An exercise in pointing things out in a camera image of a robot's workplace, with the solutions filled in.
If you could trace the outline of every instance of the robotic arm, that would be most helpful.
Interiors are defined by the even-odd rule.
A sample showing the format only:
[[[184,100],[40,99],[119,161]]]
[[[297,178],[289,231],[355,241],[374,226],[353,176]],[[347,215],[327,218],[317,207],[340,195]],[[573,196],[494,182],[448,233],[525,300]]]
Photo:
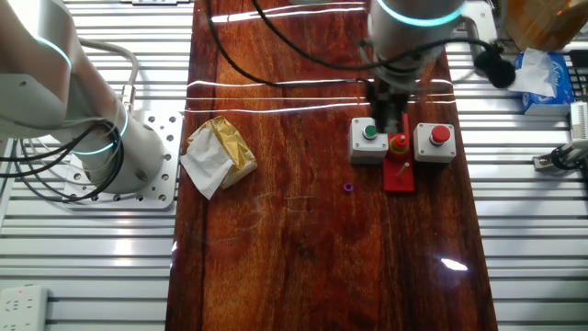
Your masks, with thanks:
[[[464,20],[469,38],[488,43],[497,39],[492,10],[482,1],[372,0],[367,27],[374,48],[373,61],[391,59],[405,51],[445,40]],[[515,69],[500,58],[498,47],[494,51],[485,51],[479,45],[470,47],[477,74],[487,76],[500,88],[514,81]],[[443,45],[429,48],[373,70],[376,80],[367,98],[378,131],[403,131],[401,114],[415,89],[414,82],[442,50]]]
[[[0,0],[0,49],[0,138],[50,134],[66,144],[108,119],[125,148],[106,192],[134,192],[157,175],[164,160],[159,136],[133,118],[90,63],[62,0]],[[126,87],[124,94],[131,93]],[[112,143],[96,132],[73,151],[93,182],[112,172]]]

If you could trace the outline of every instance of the reddish wood surface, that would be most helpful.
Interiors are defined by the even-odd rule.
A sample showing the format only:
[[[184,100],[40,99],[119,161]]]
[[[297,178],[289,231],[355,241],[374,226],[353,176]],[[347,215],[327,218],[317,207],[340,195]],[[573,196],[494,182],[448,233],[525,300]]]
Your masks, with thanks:
[[[311,53],[360,63],[362,5],[260,5],[279,8],[270,19]],[[252,74],[357,77],[300,58],[257,18],[232,21],[254,11],[248,2],[213,7],[215,19],[230,21],[216,25],[223,45]],[[252,82],[210,38],[204,4],[195,8],[184,137],[223,115],[259,167],[211,201],[182,171],[166,330],[496,330],[451,91],[414,100],[409,114],[411,131],[419,121],[453,124],[458,156],[447,167],[415,165],[412,196],[387,195],[381,166],[347,162],[350,120],[368,114],[361,83],[244,86]],[[448,79],[445,55],[424,77]]]

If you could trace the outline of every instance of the cardboard box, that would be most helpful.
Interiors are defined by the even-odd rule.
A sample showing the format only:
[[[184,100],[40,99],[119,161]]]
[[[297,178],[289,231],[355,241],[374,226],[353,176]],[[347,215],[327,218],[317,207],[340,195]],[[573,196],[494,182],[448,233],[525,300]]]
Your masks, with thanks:
[[[519,50],[556,51],[588,22],[588,0],[510,0],[506,32]]]

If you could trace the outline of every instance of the green button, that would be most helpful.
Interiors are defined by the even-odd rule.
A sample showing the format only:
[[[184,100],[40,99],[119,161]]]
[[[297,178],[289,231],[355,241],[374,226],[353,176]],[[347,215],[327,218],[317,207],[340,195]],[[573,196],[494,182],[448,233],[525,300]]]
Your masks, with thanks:
[[[366,137],[366,139],[372,140],[372,139],[376,139],[376,137],[378,137],[378,132],[376,131],[376,127],[373,125],[368,125],[367,127],[364,128],[364,137]]]

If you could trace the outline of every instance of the crumpled white tissue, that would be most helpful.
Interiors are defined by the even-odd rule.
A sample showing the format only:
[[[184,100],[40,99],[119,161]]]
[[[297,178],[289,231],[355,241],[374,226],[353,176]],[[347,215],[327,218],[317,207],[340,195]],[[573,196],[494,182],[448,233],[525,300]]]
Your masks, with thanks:
[[[180,162],[196,188],[210,200],[231,170],[233,162],[210,128],[196,130],[190,139],[193,141],[187,147],[186,154],[180,156]]]
[[[545,97],[555,97],[553,64],[544,51],[527,48],[521,69],[516,71],[510,91],[535,93]]]

